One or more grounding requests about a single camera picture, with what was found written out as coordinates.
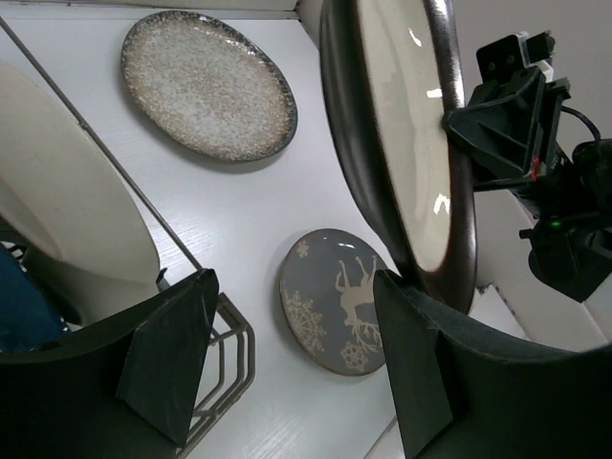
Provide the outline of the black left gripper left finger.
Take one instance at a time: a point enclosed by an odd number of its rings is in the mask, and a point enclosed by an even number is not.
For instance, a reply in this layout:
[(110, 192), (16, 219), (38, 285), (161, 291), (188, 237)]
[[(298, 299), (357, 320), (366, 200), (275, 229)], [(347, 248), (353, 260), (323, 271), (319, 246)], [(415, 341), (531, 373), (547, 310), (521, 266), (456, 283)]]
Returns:
[(5, 458), (172, 458), (216, 311), (213, 270), (39, 350), (1, 358)]

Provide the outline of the blue shell shaped dish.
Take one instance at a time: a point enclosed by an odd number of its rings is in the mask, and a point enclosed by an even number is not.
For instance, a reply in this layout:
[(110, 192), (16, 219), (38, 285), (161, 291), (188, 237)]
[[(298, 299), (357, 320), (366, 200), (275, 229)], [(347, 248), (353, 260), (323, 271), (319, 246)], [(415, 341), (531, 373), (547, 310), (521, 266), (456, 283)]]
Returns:
[(21, 265), (1, 246), (1, 352), (28, 352), (69, 332)]

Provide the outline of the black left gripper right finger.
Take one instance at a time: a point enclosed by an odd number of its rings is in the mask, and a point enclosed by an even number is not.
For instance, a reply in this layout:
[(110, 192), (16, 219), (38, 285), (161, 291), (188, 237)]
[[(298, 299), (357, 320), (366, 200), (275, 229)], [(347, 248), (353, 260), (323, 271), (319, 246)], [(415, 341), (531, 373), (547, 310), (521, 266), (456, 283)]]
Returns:
[(607, 458), (611, 349), (571, 352), (495, 330), (375, 276), (408, 458)]

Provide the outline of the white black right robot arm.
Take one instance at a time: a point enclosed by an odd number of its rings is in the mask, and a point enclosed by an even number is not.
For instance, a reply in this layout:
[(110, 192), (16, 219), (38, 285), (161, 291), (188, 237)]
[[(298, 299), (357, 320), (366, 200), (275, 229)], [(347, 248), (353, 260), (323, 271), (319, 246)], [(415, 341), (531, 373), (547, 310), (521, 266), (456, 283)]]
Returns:
[(471, 158), (475, 191), (507, 189), (534, 217), (519, 233), (533, 275), (582, 302), (611, 273), (611, 141), (569, 97), (567, 79), (532, 67), (477, 86), (442, 124)]

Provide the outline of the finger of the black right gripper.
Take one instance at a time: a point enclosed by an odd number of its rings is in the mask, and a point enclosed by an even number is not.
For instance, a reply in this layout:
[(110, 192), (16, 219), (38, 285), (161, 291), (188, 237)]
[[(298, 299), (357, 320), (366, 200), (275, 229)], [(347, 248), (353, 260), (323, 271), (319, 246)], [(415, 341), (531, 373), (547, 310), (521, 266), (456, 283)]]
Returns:
[(467, 106), (448, 111), (449, 138), (494, 178), (522, 178), (541, 142), (538, 118), (545, 75), (537, 67), (478, 85)]

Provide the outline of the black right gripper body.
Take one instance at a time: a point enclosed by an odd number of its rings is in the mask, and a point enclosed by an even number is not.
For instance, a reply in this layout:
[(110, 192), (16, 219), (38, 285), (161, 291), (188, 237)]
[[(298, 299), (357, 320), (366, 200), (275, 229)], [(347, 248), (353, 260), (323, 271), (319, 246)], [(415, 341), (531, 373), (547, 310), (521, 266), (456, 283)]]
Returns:
[[(507, 189), (536, 219), (554, 225), (564, 221), (611, 220), (610, 141), (580, 111), (566, 105), (570, 83), (557, 79), (545, 84), (531, 169), (522, 178), (494, 178), (474, 160), (476, 190)], [(559, 120), (570, 115), (586, 125), (592, 139), (566, 155), (557, 141)]]

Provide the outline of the grey tree pattern plate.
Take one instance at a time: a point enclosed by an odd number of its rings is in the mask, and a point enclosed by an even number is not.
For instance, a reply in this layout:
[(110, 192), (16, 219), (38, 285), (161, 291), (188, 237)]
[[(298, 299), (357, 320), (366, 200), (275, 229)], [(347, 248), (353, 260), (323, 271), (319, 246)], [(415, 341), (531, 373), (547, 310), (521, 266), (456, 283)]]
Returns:
[(316, 229), (287, 252), (280, 303), (299, 347), (322, 368), (362, 377), (385, 365), (373, 285), (383, 258), (358, 236)]

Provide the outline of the speckled beige round plate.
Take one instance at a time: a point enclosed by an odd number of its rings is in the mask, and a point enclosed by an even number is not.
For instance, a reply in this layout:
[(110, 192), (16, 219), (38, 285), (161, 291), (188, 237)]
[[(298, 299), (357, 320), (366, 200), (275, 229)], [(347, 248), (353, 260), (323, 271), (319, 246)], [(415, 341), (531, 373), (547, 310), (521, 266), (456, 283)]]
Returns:
[(218, 19), (193, 11), (147, 15), (123, 39), (120, 71), (136, 105), (166, 135), (214, 160), (265, 160), (295, 136), (287, 79)]

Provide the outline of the silver metal plate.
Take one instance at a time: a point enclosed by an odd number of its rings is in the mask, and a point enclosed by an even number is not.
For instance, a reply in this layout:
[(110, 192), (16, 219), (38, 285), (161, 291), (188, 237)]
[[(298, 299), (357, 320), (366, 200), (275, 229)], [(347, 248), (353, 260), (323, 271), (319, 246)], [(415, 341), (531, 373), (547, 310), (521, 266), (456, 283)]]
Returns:
[(326, 1), (319, 66), (351, 195), (401, 277), (460, 313), (477, 267), (468, 155), (443, 128), (464, 104), (449, 1)]

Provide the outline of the cream divided plate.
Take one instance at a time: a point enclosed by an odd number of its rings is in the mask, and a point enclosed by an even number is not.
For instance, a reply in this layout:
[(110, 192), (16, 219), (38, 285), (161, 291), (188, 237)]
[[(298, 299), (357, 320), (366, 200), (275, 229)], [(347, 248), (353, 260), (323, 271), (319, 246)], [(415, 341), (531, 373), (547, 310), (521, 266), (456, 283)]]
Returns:
[(26, 270), (89, 325), (155, 296), (160, 258), (119, 175), (77, 121), (1, 64), (1, 217)]

